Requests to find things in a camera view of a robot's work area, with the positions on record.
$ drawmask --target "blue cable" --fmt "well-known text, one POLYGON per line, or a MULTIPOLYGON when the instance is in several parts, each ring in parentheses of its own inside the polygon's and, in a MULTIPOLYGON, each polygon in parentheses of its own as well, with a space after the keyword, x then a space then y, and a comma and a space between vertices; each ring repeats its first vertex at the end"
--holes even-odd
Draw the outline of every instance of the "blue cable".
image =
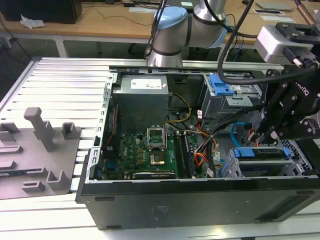
POLYGON ((235 144, 237 147, 242 147, 242 146, 241 146, 240 143, 238 143, 238 141, 237 141, 236 138, 235 138, 235 135, 234 135, 235 127, 236 127, 237 125, 242 125, 242 126, 244 126, 245 124, 246 124, 245 122, 240 121, 240 122, 234 123, 234 124, 232 125, 232 127, 231 127, 230 136, 231 136, 232 141, 234 142, 234 144, 235 144))

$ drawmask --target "blue plastic clip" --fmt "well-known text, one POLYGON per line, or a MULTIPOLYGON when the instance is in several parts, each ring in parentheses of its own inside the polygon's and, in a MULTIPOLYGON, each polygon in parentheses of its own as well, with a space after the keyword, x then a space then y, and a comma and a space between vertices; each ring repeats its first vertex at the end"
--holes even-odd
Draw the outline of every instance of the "blue plastic clip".
POLYGON ((228 84, 220 80, 217 74, 210 74, 210 84, 217 96, 233 96, 235 92, 229 87, 228 84))

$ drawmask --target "black cable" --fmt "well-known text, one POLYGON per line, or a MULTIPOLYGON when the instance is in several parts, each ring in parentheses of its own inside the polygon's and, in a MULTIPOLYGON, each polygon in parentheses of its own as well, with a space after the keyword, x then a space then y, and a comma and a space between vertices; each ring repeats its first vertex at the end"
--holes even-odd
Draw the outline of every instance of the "black cable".
MULTIPOLYGON (((233 27, 235 27, 235 26, 236 26, 236 18, 235 18, 235 16, 234 16, 233 14, 231 14, 231 13, 230 13, 230 14, 227 14, 226 16, 227 16, 227 17, 228 17, 228 16, 231 16, 231 17, 233 18, 233 23, 234 23, 234 24, 233 24, 233 27)), ((229 53, 231 53, 232 50, 235 49, 237 43, 238 43, 238 38, 235 39, 234 45, 233 45, 232 48, 230 49, 229 53)))
POLYGON ((104 2, 81 2, 81 4, 97 4, 97 5, 105 5, 104 2))
POLYGON ((137 6, 139 6, 139 7, 141 7, 141 8, 145 8, 145 9, 154 9, 154 10, 157 9, 156 7, 146 6, 146 5, 140 5, 140 4, 137 4, 137 6))
MULTIPOLYGON (((208 0, 204 0, 204 4, 206 6, 206 8, 208 9, 209 13, 212 15, 212 17, 226 30, 228 30, 229 32, 232 32, 234 29, 228 25, 226 25, 223 21, 221 21, 217 15, 214 13, 214 11, 212 10, 210 4, 208 3, 208 0)), ((246 34, 246 33, 241 33, 238 32, 237 33, 238 36, 241 37, 245 37, 245 38, 250 38, 250 39, 256 39, 258 37, 258 35, 251 35, 251 34, 246 34)))
POLYGON ((156 14, 154 15, 153 24, 152 24, 152 28, 151 28, 151 35, 150 35, 150 38, 148 40, 148 43, 146 45, 145 52, 144 52, 145 58, 147 58, 151 53, 151 49, 149 49, 150 45, 152 45, 151 40, 153 41, 153 39, 156 36, 157 30, 158 30, 158 25, 160 23, 160 19, 161 19, 161 16, 162 16, 165 8, 166 8, 166 5, 167 5, 167 0, 161 0, 159 7, 156 11, 156 14))
MULTIPOLYGON (((0 17, 0 23, 2 24, 2 26, 4 27, 4 29, 8 32, 8 34, 11 35, 11 37, 15 38, 12 33, 8 30, 8 28, 5 26, 5 24, 2 22, 1 17, 0 17)), ((24 51, 24 53, 27 55, 27 57, 31 60, 31 57, 29 56, 29 54, 27 53, 27 51, 21 46, 20 42, 18 42, 18 39, 15 39, 16 43, 20 46, 20 48, 24 51)))
MULTIPOLYGON (((177 120, 181 120, 180 118, 180 113, 178 112, 178 114, 176 115, 176 119, 177 120)), ((182 124, 186 129, 189 129, 188 126, 185 124, 185 122, 188 121, 188 120, 184 120, 182 122, 180 122, 180 124, 182 124)))
POLYGON ((139 24, 142 26, 150 26, 151 25, 151 24, 143 24, 143 23, 136 22, 130 18, 127 18, 126 16, 105 16, 95 6, 94 6, 94 8, 101 16, 103 16, 103 20, 108 19, 108 18, 124 18, 124 19, 130 20, 131 22, 134 22, 135 24, 139 24))
POLYGON ((210 136, 207 139, 207 142, 201 147, 201 149, 198 150, 198 152, 202 152, 204 149, 206 149, 206 147, 210 144, 210 138, 212 138, 212 136, 214 134, 217 134, 219 131, 225 129, 228 125, 236 123, 239 118, 244 115, 247 114, 249 112, 253 112, 253 111, 259 111, 264 107, 263 104, 260 105, 256 105, 256 106, 250 106, 250 107, 246 107, 244 109, 241 109, 240 111, 237 111, 236 113, 234 113, 233 115, 231 115, 230 117, 227 117, 225 120, 223 120, 222 122, 220 122, 211 132, 210 132, 210 136))
POLYGON ((188 130, 190 130, 189 128, 182 129, 182 128, 180 128, 180 127, 176 126, 176 125, 173 125, 173 123, 171 123, 171 122, 166 122, 165 124, 168 124, 168 125, 170 125, 170 126, 172 126, 172 127, 176 128, 176 129, 178 129, 178 130, 179 130, 179 131, 181 131, 181 132, 184 132, 184 131, 188 131, 188 130))
POLYGON ((4 64, 6 65, 6 68, 9 70, 10 74, 12 75, 13 79, 16 79, 14 73, 11 71, 11 68, 9 67, 9 65, 7 64, 4 56, 2 56, 2 54, 0 54, 1 58, 2 58, 2 61, 4 62, 4 64))
POLYGON ((217 73, 218 73, 221 81, 223 81, 226 84, 231 84, 231 85, 270 84, 270 83, 295 80, 297 78, 305 77, 307 75, 315 73, 317 68, 314 65, 312 65, 310 68, 299 70, 299 72, 288 73, 288 74, 284 74, 284 75, 280 75, 280 76, 267 76, 267 77, 263 77, 263 78, 231 79, 231 78, 228 78, 224 75, 224 71, 223 71, 222 67, 223 67, 225 56, 228 52, 230 45, 232 44, 232 42, 235 38, 235 36, 237 35, 237 32, 238 32, 241 24, 244 22, 253 3, 254 3, 254 0, 250 0, 248 2, 248 5, 245 7, 245 10, 243 11, 238 23, 236 24, 228 42, 226 43, 226 45, 221 53, 221 56, 218 61, 218 66, 217 66, 217 73))
POLYGON ((1 74, 1 73, 0 73, 0 76, 1 76, 1 77, 3 77, 3 78, 5 78, 5 79, 8 79, 8 80, 10 80, 10 81, 14 81, 14 79, 11 79, 11 78, 9 78, 9 77, 7 77, 7 76, 5 76, 5 75, 1 74))

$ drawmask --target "yellow wire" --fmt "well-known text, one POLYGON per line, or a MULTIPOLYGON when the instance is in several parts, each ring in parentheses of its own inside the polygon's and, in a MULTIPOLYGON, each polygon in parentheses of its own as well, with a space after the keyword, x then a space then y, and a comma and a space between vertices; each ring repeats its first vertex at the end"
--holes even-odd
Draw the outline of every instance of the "yellow wire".
POLYGON ((184 119, 181 119, 181 120, 168 120, 168 121, 165 121, 165 122, 166 123, 181 123, 181 122, 184 122, 184 121, 188 120, 190 118, 190 116, 191 116, 191 110, 192 110, 191 107, 189 106, 187 101, 182 96, 180 96, 178 93, 173 92, 172 94, 178 96, 188 106, 189 113, 184 119))

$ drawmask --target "metal chassis frame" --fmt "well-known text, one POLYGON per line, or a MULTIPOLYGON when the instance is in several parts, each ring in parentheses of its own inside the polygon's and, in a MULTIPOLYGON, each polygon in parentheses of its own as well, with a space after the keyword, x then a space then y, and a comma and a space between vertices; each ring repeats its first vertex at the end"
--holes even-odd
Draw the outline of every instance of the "metal chassis frame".
MULTIPOLYGON (((96 42, 97 51, 102 52, 101 42, 104 43, 129 43, 129 44, 146 44, 148 43, 147 38, 130 38, 130 37, 111 37, 111 36, 82 36, 82 35, 63 35, 63 34, 41 34, 41 33, 18 33, 11 32, 11 34, 18 39, 45 39, 55 41, 56 48, 58 50, 60 58, 69 57, 68 50, 66 48, 65 41, 87 41, 96 42)), ((8 32, 0 32, 0 42, 5 45, 7 49, 11 49, 9 39, 12 36, 8 32)), ((217 58, 219 60, 221 53, 226 46, 225 43, 221 44, 221 49, 217 58)), ((236 44, 236 48, 240 48, 240 43, 236 44)), ((254 44, 243 44, 243 49, 255 49, 254 44)))

